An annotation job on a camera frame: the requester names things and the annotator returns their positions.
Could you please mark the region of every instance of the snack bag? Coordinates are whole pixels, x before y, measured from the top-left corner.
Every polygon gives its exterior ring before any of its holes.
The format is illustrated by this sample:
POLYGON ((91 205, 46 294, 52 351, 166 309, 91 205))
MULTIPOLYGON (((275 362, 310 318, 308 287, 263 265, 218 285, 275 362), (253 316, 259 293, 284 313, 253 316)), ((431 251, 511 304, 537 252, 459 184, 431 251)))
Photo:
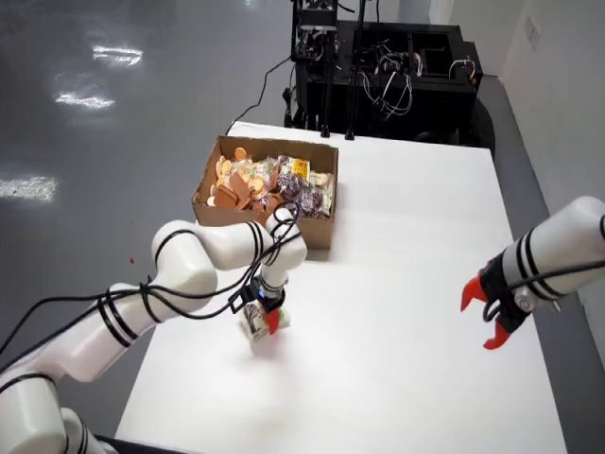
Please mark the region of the snack bag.
POLYGON ((289 156, 280 156, 277 158, 280 165, 280 174, 294 174, 301 177, 309 183, 309 173, 311 171, 311 163, 304 159, 290 158, 289 156))

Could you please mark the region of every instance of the electronic equipment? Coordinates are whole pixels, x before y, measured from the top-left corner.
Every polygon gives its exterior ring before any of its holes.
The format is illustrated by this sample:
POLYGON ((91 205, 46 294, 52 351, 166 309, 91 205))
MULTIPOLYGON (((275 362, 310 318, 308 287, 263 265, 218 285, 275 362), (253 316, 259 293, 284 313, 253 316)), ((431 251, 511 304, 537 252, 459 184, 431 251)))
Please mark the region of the electronic equipment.
POLYGON ((358 21, 337 21, 330 31, 305 28, 294 8, 291 59, 304 126, 349 139, 355 131, 472 143, 483 77, 475 45, 462 39, 459 26, 363 23, 365 3, 358 21))
POLYGON ((81 382, 98 379, 158 323, 177 316, 210 319, 226 308, 235 313, 253 298, 264 310, 269 332, 274 332, 285 300, 287 272, 306 257, 296 225, 298 213, 298 205, 294 216, 278 208, 265 227, 257 222, 226 227, 168 222, 151 243, 158 269, 153 281, 113 285, 96 295, 96 303, 80 316, 0 368, 0 454, 114 453, 72 410, 61 408, 56 382, 65 375, 81 382), (216 290, 216 270, 246 266, 250 267, 240 281, 216 290), (228 305, 193 314, 213 296, 233 289, 228 305), (235 306, 239 298, 242 302, 235 306))

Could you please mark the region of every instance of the cardboard box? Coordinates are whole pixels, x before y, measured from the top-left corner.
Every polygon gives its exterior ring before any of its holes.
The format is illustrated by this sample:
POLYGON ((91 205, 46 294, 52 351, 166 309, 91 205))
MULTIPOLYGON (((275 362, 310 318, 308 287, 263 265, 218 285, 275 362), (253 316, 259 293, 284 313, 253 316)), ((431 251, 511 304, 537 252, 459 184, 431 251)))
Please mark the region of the cardboard box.
POLYGON ((252 211, 236 211, 206 205, 206 201, 210 195, 210 187, 216 184, 216 162, 221 154, 225 158, 233 160, 237 147, 245 148, 249 157, 255 162, 262 161, 268 156, 277 158, 280 155, 286 155, 310 161, 311 169, 316 172, 332 173, 334 175, 334 198, 332 200, 330 217, 328 219, 317 219, 301 216, 298 223, 308 249, 330 249, 337 205, 338 148, 322 144, 277 139, 219 136, 215 141, 212 153, 210 153, 210 158, 206 164, 201 182, 199 182, 198 189, 196 189, 191 200, 199 224, 207 226, 230 225, 259 220, 259 216, 261 216, 252 211))

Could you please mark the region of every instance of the black cable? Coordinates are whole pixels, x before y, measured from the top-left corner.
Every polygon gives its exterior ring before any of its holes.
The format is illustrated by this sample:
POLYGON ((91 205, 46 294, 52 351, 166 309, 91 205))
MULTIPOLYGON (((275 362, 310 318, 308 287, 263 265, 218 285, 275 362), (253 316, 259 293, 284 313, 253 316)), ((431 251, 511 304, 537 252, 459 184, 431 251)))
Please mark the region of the black cable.
POLYGON ((267 79, 268 79, 268 75, 271 74, 273 71, 275 71, 277 68, 279 68, 280 66, 282 66, 285 62, 287 62, 288 60, 290 60, 290 57, 288 56, 287 59, 280 61, 279 63, 277 63, 275 66, 273 66, 271 69, 269 69, 266 73, 265 73, 265 82, 263 83, 263 91, 261 92, 260 97, 258 98, 258 102, 256 104, 253 104, 251 106, 249 106, 248 109, 246 109, 241 115, 239 115, 229 126, 229 128, 227 128, 227 130, 225 131, 225 135, 229 135, 229 131, 231 130, 231 128, 233 127, 233 125, 235 124, 236 121, 241 120, 245 114, 247 114, 249 111, 251 111, 252 109, 254 109, 255 107, 258 107, 261 105, 261 101, 263 100, 263 96, 265 95, 265 89, 267 88, 267 79))
MULTIPOLYGON (((290 204, 292 202, 283 202, 280 203, 276 209, 275 212, 277 212, 277 210, 283 206, 286 206, 288 204, 290 204)), ((114 304, 115 301, 118 301, 122 298, 125 298, 127 296, 131 296, 134 294, 141 294, 142 297, 146 297, 147 294, 154 296, 156 299, 158 299, 161 303, 163 303, 165 306, 167 306, 168 308, 170 308, 171 310, 173 310, 175 313, 183 316, 186 319, 190 319, 190 320, 207 320, 207 319, 211 319, 219 314, 221 314, 222 312, 224 312, 228 307, 230 307, 232 309, 233 313, 236 313, 237 310, 239 310, 242 306, 236 308, 233 306, 233 303, 230 301, 228 304, 224 305, 223 307, 219 308, 218 310, 208 313, 208 314, 200 314, 200 315, 192 315, 189 314, 188 312, 183 311, 182 309, 178 308, 177 306, 174 306, 173 304, 171 304, 161 293, 158 293, 158 291, 164 291, 166 293, 175 295, 175 296, 180 296, 182 298, 187 298, 187 299, 206 299, 206 298, 211 298, 213 296, 217 296, 221 293, 225 293, 226 291, 229 291, 231 289, 236 288, 237 286, 239 286, 240 284, 243 285, 241 286, 241 288, 234 293, 233 295, 235 295, 235 298, 237 296, 239 296, 239 294, 241 293, 241 291, 243 290, 244 286, 246 286, 248 284, 248 282, 250 281, 250 279, 253 277, 253 275, 258 271, 258 269, 260 268, 260 266, 262 265, 262 260, 267 257, 270 254, 273 254, 274 252, 277 251, 277 253, 279 253, 279 250, 281 249, 281 247, 284 244, 287 244, 290 241, 293 241, 294 239, 298 238, 299 236, 301 236, 301 233, 298 232, 296 235, 293 235, 289 238, 285 238, 289 232, 292 230, 292 228, 294 227, 294 225, 296 225, 296 223, 298 222, 299 219, 299 215, 300 215, 300 208, 299 205, 297 203, 294 203, 294 205, 296 206, 296 212, 293 218, 290 219, 278 219, 277 225, 275 226, 275 228, 271 231, 271 236, 274 236, 276 230, 283 226, 283 225, 288 225, 288 228, 286 229, 286 231, 284 232, 283 235, 280 235, 279 238, 274 241, 274 243, 269 246, 265 251, 263 251, 263 253, 259 254, 259 256, 252 261, 252 263, 250 264, 250 266, 246 269, 246 271, 244 272, 244 274, 233 284, 219 289, 219 290, 215 290, 209 293, 204 293, 204 294, 193 294, 193 293, 185 293, 185 292, 181 292, 181 291, 177 291, 174 290, 172 288, 165 288, 163 286, 157 286, 157 285, 146 285, 146 284, 141 284, 140 287, 138 289, 132 289, 132 290, 115 290, 115 291, 106 291, 104 293, 99 293, 96 295, 90 295, 90 296, 77 296, 77 297, 51 297, 51 298, 44 298, 43 300, 39 301, 38 303, 36 303, 33 307, 30 308, 30 310, 27 311, 26 315, 21 319, 21 321, 19 321, 17 323, 17 325, 15 326, 15 328, 12 330, 12 332, 10 333, 9 337, 4 341, 2 347, 0 347, 0 355, 2 354, 2 352, 4 352, 4 350, 8 347, 8 345, 10 344, 10 342, 12 341, 12 339, 15 337, 15 335, 17 334, 17 332, 19 331, 19 329, 23 326, 23 324, 27 321, 27 319, 33 314, 33 312, 35 312, 35 310, 37 310, 39 307, 46 305, 48 303, 54 303, 54 302, 59 302, 59 301, 80 301, 80 302, 85 302, 85 301, 94 301, 94 300, 98 300, 98 304, 91 306, 90 308, 88 308, 87 310, 85 310, 84 312, 82 312, 80 315, 78 315, 77 317, 75 317, 75 319, 73 321, 71 321, 70 323, 66 324, 65 326, 59 328, 58 330, 54 331, 53 333, 49 334, 48 336, 46 336, 45 338, 43 338, 42 340, 36 342, 33 346, 27 348, 24 352, 22 352, 21 354, 19 354, 16 358, 12 359, 11 361, 9 361, 7 364, 5 364, 4 366, 2 366, 0 368, 0 375, 3 374, 9 367, 11 367, 13 364, 15 364, 17 361, 23 359, 24 357, 26 357, 27 355, 35 352, 36 350, 38 350, 39 348, 41 348, 42 346, 44 346, 45 344, 47 344, 48 342, 50 342, 51 340, 55 339, 57 336, 60 336, 61 334, 63 334, 65 331, 69 330, 70 328, 74 327, 76 324, 78 324, 79 322, 81 322, 82 320, 86 319, 89 315, 92 315, 93 313, 95 313, 97 310, 99 310, 101 307, 104 307, 106 305, 109 304, 114 304)))
MULTIPOLYGON (((117 290, 117 291, 110 292, 110 294, 111 294, 111 296, 118 296, 118 295, 123 294, 125 291, 127 291, 127 290, 117 290)), ((135 294, 137 292, 138 292, 137 290, 133 290, 132 294, 135 294)), ((106 296, 107 296, 107 292, 98 293, 97 295, 90 295, 90 296, 53 296, 50 298, 44 298, 43 300, 40 300, 38 303, 36 303, 34 306, 32 306, 26 312, 26 314, 21 318, 21 320, 12 329, 9 336, 3 342, 2 346, 0 346, 0 355, 2 355, 5 352, 5 350, 9 346, 9 344, 12 342, 13 338, 17 335, 17 332, 23 327, 23 325, 27 322, 29 317, 31 317, 31 315, 36 310, 38 310, 40 307, 45 306, 49 303, 56 303, 56 302, 81 302, 81 303, 87 302, 87 301, 92 302, 92 301, 96 301, 98 299, 104 298, 106 296)))
MULTIPOLYGON (((540 281, 543 279, 565 276, 567 274, 574 274, 576 272, 598 270, 599 268, 605 268, 605 260, 598 260, 597 262, 591 262, 591 263, 582 263, 580 265, 573 265, 570 267, 559 268, 559 269, 553 270, 553 271, 541 272, 539 274, 530 276, 526 279, 521 279, 519 281, 513 282, 508 287, 506 287, 504 291, 512 292, 513 290, 515 290, 519 287, 526 286, 527 284, 531 284, 533 282, 540 281)), ((495 318, 495 316, 498 315, 498 313, 500 313, 500 309, 501 309, 500 305, 498 305, 492 309, 492 306, 496 303, 497 300, 499 300, 499 298, 497 298, 495 301, 486 303, 485 306, 483 307, 483 320, 485 322, 491 322, 495 318)))
POLYGON ((597 262, 591 262, 591 263, 582 263, 580 265, 572 265, 570 267, 559 268, 558 270, 541 272, 540 274, 535 274, 526 279, 521 279, 517 282, 513 282, 506 288, 506 290, 513 291, 516 288, 525 286, 527 284, 531 284, 532 282, 536 282, 536 281, 539 281, 542 279, 549 279, 551 277, 565 276, 566 274, 574 274, 576 272, 582 272, 582 271, 597 270, 599 268, 605 268, 605 260, 598 260, 597 262))
POLYGON ((345 11, 350 12, 351 14, 355 14, 355 10, 354 9, 347 8, 347 7, 343 6, 343 5, 340 5, 340 3, 338 3, 338 6, 340 8, 342 8, 342 9, 344 9, 345 11))
POLYGON ((292 85, 292 76, 294 76, 294 70, 296 69, 296 63, 292 65, 292 71, 290 71, 290 91, 294 88, 292 85))

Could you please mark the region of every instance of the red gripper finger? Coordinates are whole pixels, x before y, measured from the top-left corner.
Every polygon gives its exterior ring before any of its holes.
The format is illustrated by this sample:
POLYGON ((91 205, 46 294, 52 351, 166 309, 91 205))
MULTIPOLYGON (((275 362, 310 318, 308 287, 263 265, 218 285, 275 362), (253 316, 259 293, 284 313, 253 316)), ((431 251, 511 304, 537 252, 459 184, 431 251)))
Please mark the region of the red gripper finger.
POLYGON ((507 333, 499 322, 495 323, 495 337, 487 339, 483 346, 488 350, 495 350, 504 345, 510 337, 510 333, 507 333))
POLYGON ((268 325, 269 334, 273 334, 280 326, 280 309, 273 309, 269 314, 265 314, 265 322, 268 325))
POLYGON ((473 299, 481 300, 483 303, 488 302, 488 297, 485 296, 479 276, 474 277, 466 286, 464 286, 464 290, 462 291, 462 307, 460 308, 460 311, 466 309, 473 299))

